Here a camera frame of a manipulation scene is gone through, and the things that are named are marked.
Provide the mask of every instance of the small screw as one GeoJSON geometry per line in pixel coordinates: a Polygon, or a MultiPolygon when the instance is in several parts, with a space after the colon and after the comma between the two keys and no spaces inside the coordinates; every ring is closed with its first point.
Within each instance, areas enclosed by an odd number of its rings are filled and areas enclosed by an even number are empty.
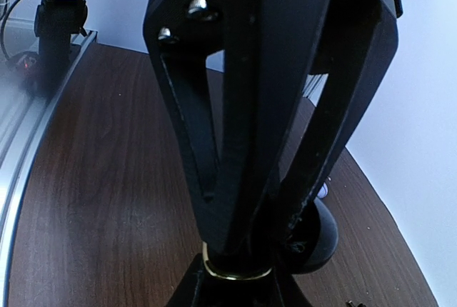
{"type": "Polygon", "coordinates": [[[219,13],[210,10],[206,0],[192,0],[187,9],[187,17],[199,21],[214,21],[219,13]]]}
{"type": "MultiPolygon", "coordinates": [[[[356,305],[354,305],[354,302],[352,302],[352,301],[346,302],[346,306],[347,307],[356,307],[356,305]]],[[[361,303],[357,307],[366,307],[366,306],[363,303],[361,303]]]]}
{"type": "Polygon", "coordinates": [[[162,27],[159,31],[157,39],[162,43],[175,44],[178,39],[171,34],[171,31],[168,27],[162,27]]]}

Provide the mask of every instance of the black base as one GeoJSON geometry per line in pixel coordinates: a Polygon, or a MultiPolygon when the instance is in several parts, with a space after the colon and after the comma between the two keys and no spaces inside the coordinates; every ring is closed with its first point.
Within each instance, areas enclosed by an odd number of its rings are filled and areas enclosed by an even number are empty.
{"type": "Polygon", "coordinates": [[[6,65],[21,80],[21,86],[32,96],[52,97],[81,51],[78,44],[70,44],[68,61],[49,63],[37,53],[25,51],[12,56],[6,65]]]}
{"type": "Polygon", "coordinates": [[[167,307],[312,307],[292,275],[279,265],[254,281],[211,276],[201,254],[195,256],[167,307]]]}

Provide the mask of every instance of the white wall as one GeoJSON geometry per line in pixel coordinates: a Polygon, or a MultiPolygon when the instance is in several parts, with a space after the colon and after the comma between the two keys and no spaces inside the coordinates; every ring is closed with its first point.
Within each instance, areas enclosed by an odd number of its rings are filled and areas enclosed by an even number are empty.
{"type": "Polygon", "coordinates": [[[400,46],[348,149],[439,306],[457,306],[457,0],[403,0],[400,46]]]}
{"type": "MultiPolygon", "coordinates": [[[[14,18],[34,20],[40,0],[23,0],[13,13],[14,18]]],[[[87,0],[89,17],[86,28],[99,32],[98,42],[146,52],[142,30],[148,0],[87,0]]],[[[221,69],[223,56],[211,56],[207,64],[221,69]]]]}

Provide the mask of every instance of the screw head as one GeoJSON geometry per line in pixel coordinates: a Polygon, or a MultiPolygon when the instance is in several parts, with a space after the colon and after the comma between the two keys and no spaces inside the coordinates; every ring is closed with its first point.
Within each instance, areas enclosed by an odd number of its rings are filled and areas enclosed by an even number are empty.
{"type": "Polygon", "coordinates": [[[178,42],[178,38],[173,36],[173,34],[171,33],[171,30],[168,27],[162,27],[160,29],[157,39],[161,43],[165,43],[165,44],[175,44],[178,42]]]}
{"type": "Polygon", "coordinates": [[[214,21],[219,13],[208,7],[206,0],[192,0],[187,9],[187,17],[199,21],[214,21]]]}

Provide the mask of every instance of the black mount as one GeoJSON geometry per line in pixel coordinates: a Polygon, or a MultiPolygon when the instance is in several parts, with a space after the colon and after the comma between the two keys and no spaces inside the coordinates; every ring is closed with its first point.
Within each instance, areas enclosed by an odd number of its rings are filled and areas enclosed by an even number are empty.
{"type": "Polygon", "coordinates": [[[39,61],[45,76],[61,77],[68,68],[71,35],[86,35],[86,19],[86,0],[41,0],[35,35],[39,37],[39,61]]]}
{"type": "Polygon", "coordinates": [[[390,65],[401,14],[400,0],[149,0],[144,38],[208,244],[168,306],[310,306],[291,275],[338,241],[315,197],[390,65]],[[219,146],[205,63],[220,50],[219,146]],[[328,79],[280,180],[309,74],[328,79]]]}

